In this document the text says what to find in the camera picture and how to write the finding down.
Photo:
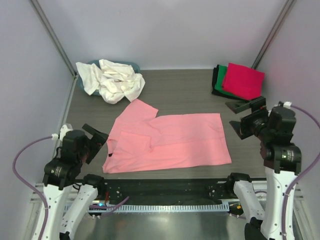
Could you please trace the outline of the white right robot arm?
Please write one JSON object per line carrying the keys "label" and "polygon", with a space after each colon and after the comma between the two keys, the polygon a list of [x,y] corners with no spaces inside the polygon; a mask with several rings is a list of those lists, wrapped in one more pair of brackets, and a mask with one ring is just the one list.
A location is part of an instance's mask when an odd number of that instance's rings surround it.
{"label": "white right robot arm", "polygon": [[266,174],[266,203],[262,207],[252,179],[244,173],[232,172],[225,183],[231,198],[238,198],[246,225],[247,240],[293,240],[292,230],[294,182],[301,172],[302,153],[291,142],[296,114],[290,102],[280,102],[268,110],[263,96],[252,100],[227,102],[235,114],[251,113],[230,125],[241,140],[255,136],[260,141],[260,155]]}

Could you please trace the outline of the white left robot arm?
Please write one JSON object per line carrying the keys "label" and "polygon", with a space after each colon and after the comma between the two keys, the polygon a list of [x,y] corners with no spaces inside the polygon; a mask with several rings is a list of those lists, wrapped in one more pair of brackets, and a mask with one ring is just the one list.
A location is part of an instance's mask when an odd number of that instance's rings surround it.
{"label": "white left robot arm", "polygon": [[76,230],[89,210],[92,201],[102,199],[107,192],[105,179],[87,174],[81,181],[73,203],[65,209],[76,178],[84,164],[90,164],[108,139],[88,124],[75,130],[70,124],[61,127],[53,159],[44,167],[43,192],[37,224],[32,236],[34,240],[72,240]]}

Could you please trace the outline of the pink t-shirt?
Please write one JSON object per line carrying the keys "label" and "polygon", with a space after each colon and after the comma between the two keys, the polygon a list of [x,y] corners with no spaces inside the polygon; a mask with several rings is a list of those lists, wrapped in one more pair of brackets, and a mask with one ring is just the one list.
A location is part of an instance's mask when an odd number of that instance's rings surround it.
{"label": "pink t-shirt", "polygon": [[157,113],[136,99],[115,119],[106,141],[104,173],[231,164],[220,114]]}

